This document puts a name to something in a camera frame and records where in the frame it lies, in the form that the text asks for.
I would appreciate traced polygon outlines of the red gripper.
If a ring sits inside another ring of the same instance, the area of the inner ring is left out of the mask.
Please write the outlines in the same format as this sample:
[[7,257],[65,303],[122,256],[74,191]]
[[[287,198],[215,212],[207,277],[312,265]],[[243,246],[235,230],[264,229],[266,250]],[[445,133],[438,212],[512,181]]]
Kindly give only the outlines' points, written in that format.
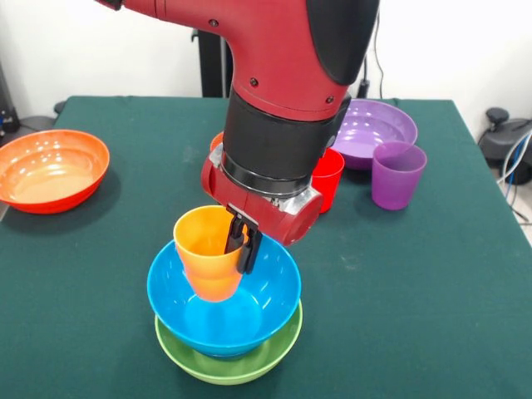
[[[323,196],[308,187],[289,199],[269,199],[237,186],[229,180],[218,163],[210,158],[201,171],[204,191],[216,202],[237,212],[229,224],[224,253],[241,249],[237,270],[251,274],[259,254],[262,233],[289,246],[302,239],[317,221],[323,204]],[[247,225],[245,219],[258,225]]]

